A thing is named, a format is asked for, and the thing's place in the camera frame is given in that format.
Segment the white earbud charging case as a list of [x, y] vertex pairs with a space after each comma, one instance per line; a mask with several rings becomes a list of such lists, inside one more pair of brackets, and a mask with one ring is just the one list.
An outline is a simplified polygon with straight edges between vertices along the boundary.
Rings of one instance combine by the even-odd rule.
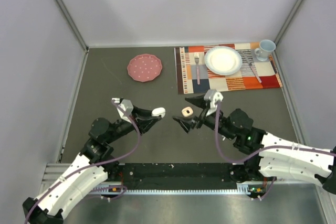
[[181, 110], [181, 114], [182, 114], [183, 117], [187, 118], [187, 117], [192, 116], [194, 114], [194, 111], [193, 111], [192, 107], [187, 106], [187, 107], [185, 107]]

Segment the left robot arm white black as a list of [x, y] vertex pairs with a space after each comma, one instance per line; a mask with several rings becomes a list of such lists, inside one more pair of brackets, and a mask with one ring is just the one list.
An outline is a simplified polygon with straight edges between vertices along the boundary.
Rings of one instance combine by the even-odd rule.
[[111, 154], [111, 143], [136, 131], [141, 137], [164, 118], [163, 107], [140, 109], [127, 99], [113, 98], [120, 119], [111, 123], [105, 118], [92, 122], [89, 139], [69, 167], [35, 198], [23, 203], [25, 223], [63, 223], [74, 207], [94, 188], [119, 174], [119, 158]]

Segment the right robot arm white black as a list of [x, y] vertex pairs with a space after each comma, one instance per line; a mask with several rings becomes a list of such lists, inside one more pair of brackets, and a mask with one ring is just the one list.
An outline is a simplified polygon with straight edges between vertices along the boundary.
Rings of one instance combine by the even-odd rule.
[[319, 149], [291, 142], [253, 126], [246, 112], [235, 109], [225, 116], [219, 105], [223, 97], [201, 95], [186, 98], [186, 101], [201, 108], [199, 116], [173, 117], [185, 132], [206, 126], [233, 141], [246, 157], [231, 161], [231, 180], [242, 183], [264, 179], [293, 179], [315, 184], [331, 194], [335, 194], [335, 149]]

